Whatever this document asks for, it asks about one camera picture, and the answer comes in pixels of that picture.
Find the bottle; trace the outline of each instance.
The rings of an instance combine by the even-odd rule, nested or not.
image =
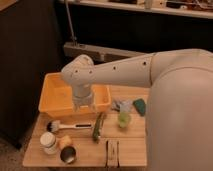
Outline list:
[[[55,154],[58,151],[58,140],[51,132],[45,132],[40,137],[40,143],[47,154]]]
[[[59,140],[61,150],[60,158],[66,164],[71,164],[76,160],[76,149],[73,147],[73,141],[70,136],[66,135]]]

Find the orange basket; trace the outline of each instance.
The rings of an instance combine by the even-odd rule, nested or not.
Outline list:
[[[108,110],[111,105],[109,86],[92,85],[92,90],[97,112]],[[61,79],[60,73],[46,74],[39,102],[39,111],[45,112],[51,117],[94,112],[88,106],[81,106],[77,111],[74,110],[72,88]]]

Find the bottle cap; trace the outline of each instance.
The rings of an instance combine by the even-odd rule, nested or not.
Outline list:
[[[45,132],[40,137],[40,143],[44,147],[51,147],[56,141],[55,135],[51,132]]]

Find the green sponge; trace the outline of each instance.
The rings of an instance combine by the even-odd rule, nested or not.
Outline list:
[[[137,99],[133,101],[133,105],[135,106],[135,109],[138,111],[138,113],[141,116],[145,115],[146,112],[146,103],[143,99]]]

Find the wooden table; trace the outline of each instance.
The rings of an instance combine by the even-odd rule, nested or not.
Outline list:
[[[123,86],[110,86],[112,99],[135,100],[148,96],[148,89]],[[60,118],[63,123],[95,123],[96,114],[72,115]],[[41,113],[37,119],[31,140],[26,150],[23,165],[26,167],[104,167],[106,164],[106,141],[119,141],[119,162],[121,167],[145,167],[145,120],[133,108],[131,122],[127,129],[119,128],[117,124],[117,112],[109,110],[102,128],[102,136],[97,144],[92,141],[92,130],[61,130],[56,136],[70,135],[77,151],[75,163],[66,165],[60,160],[60,152],[54,155],[46,155],[40,145],[39,138],[46,130],[46,125],[53,120],[48,115]]]
[[[16,3],[18,0],[0,0],[0,11]]]

